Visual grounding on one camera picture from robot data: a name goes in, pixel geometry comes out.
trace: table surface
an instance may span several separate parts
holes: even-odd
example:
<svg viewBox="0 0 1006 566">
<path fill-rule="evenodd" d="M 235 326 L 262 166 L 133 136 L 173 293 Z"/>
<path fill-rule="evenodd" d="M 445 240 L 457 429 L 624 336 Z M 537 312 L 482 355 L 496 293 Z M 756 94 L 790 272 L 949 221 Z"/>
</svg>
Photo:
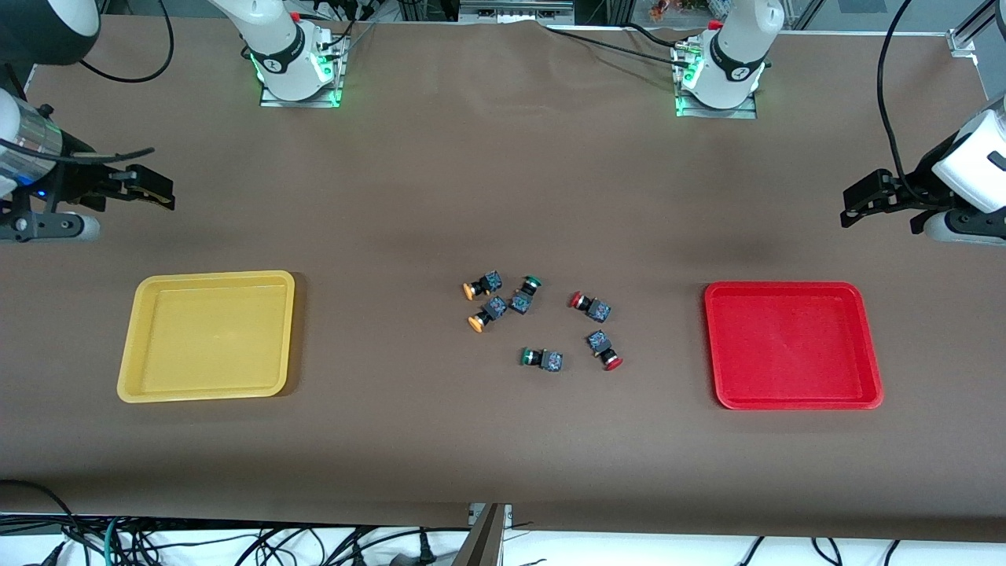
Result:
<svg viewBox="0 0 1006 566">
<path fill-rule="evenodd" d="M 89 59 L 140 75 L 162 26 L 110 17 Z M 329 111 L 260 109 L 227 21 L 175 29 L 152 82 L 34 77 L 74 136 L 155 146 L 178 208 L 113 202 L 98 242 L 0 250 L 0 477 L 110 515 L 456 525 L 506 501 L 542 529 L 1006 533 L 1006 254 L 913 236 L 907 213 L 839 226 L 842 190 L 890 166 L 881 37 L 783 35 L 760 118 L 709 121 L 674 117 L 661 63 L 534 23 L 380 25 Z M 886 74 L 906 163 L 984 100 L 940 37 L 897 38 Z M 281 396 L 118 399 L 140 280 L 260 268 L 299 278 Z M 490 268 L 506 293 L 544 288 L 476 335 L 459 286 Z M 701 307 L 718 279 L 853 282 L 883 405 L 719 406 Z M 577 290 L 614 307 L 617 372 L 589 356 Z M 519 367 L 525 346 L 566 368 Z"/>
</svg>

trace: yellow tray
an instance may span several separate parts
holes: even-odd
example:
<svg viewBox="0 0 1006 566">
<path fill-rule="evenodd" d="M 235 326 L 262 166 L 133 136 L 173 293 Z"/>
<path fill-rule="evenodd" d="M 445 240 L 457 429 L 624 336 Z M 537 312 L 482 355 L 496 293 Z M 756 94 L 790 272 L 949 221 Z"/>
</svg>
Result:
<svg viewBox="0 0 1006 566">
<path fill-rule="evenodd" d="M 133 301 L 127 403 L 276 395 L 287 383 L 294 277 L 286 270 L 158 274 Z"/>
</svg>

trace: brown table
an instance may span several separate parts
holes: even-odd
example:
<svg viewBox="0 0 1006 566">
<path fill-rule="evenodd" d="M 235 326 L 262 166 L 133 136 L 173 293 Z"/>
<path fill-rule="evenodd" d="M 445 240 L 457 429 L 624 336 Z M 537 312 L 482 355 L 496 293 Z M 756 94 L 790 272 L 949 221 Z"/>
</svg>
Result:
<svg viewBox="0 0 1006 566">
<path fill-rule="evenodd" d="M 98 242 L 0 249 L 0 477 L 80 513 L 458 525 L 506 501 L 547 529 L 1006 538 L 1006 254 L 909 214 L 839 227 L 842 190 L 890 166 L 881 37 L 781 36 L 760 119 L 708 121 L 674 117 L 661 63 L 534 23 L 381 25 L 342 108 L 260 109 L 233 27 L 175 24 L 157 80 L 31 85 L 101 150 L 156 146 L 178 209 L 113 203 Z M 110 17 L 89 59 L 149 71 L 162 26 Z M 911 165 L 983 100 L 940 37 L 897 38 L 887 78 Z M 300 277 L 284 395 L 118 399 L 141 279 L 258 268 Z M 544 289 L 479 336 L 459 285 L 490 268 Z M 700 298 L 735 278 L 857 286 L 883 405 L 720 407 Z M 576 290 L 614 306 L 615 373 Z M 519 367 L 524 346 L 567 368 Z M 41 508 L 19 496 L 0 503 Z"/>
</svg>

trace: white floor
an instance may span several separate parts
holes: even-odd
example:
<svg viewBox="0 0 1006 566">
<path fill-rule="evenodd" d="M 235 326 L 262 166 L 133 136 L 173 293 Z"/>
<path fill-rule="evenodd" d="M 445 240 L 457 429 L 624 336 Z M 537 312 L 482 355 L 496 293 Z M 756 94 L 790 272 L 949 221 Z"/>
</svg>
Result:
<svg viewBox="0 0 1006 566">
<path fill-rule="evenodd" d="M 381 529 L 366 537 L 367 540 L 383 537 L 399 529 Z M 350 529 L 325 529 L 317 531 L 331 551 Z M 254 540 L 257 531 L 193 531 L 158 534 L 152 537 L 155 544 L 211 541 L 235 535 L 247 535 L 236 541 L 213 545 L 165 549 L 161 552 L 164 566 L 230 566 Z M 285 538 L 278 535 L 274 542 Z M 449 559 L 464 541 L 465 533 L 432 533 L 431 547 L 435 554 Z M 503 545 L 503 566 L 525 566 L 544 559 L 543 566 L 736 566 L 753 542 L 751 537 L 704 537 L 683 535 L 620 535 L 565 532 L 508 532 Z M 26 535 L 0 537 L 0 564 L 22 566 L 38 564 L 62 540 L 60 535 Z M 844 566 L 881 566 L 884 552 L 890 541 L 839 539 Z M 821 539 L 825 552 L 831 547 Z M 288 548 L 293 551 L 300 566 L 312 566 L 321 561 L 321 548 L 308 534 L 292 539 Z M 369 566 L 388 564 L 398 553 L 418 555 L 418 538 L 403 537 L 377 545 L 365 552 Z M 293 560 L 284 557 L 287 566 Z M 92 552 L 96 566 L 104 558 Z M 59 566 L 83 566 L 81 547 L 67 544 L 58 562 Z M 254 557 L 244 562 L 254 566 Z M 272 565 L 281 566 L 276 560 Z M 750 562 L 751 566 L 828 566 L 811 547 L 810 539 L 773 538 L 765 540 Z M 1006 544 L 979 543 L 928 543 L 905 541 L 894 552 L 890 566 L 1001 566 L 1006 564 Z"/>
</svg>

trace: black plug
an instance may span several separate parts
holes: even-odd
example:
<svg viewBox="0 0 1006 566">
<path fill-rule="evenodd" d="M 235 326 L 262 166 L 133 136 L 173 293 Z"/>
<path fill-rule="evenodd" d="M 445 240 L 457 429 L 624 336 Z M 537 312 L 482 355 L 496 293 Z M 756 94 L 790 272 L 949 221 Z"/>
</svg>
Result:
<svg viewBox="0 0 1006 566">
<path fill-rule="evenodd" d="M 437 555 L 434 551 L 430 550 L 430 538 L 427 537 L 426 531 L 420 531 L 420 564 L 426 566 L 427 564 L 433 564 L 437 562 Z"/>
<path fill-rule="evenodd" d="M 367 566 L 363 553 L 360 552 L 360 543 L 356 541 L 353 541 L 353 566 Z"/>
<path fill-rule="evenodd" d="M 62 547 L 65 544 L 65 542 L 59 543 L 59 545 L 52 549 L 52 552 L 45 557 L 45 560 L 42 560 L 42 563 L 39 566 L 56 566 L 56 562 L 59 560 L 59 553 L 62 552 Z"/>
</svg>

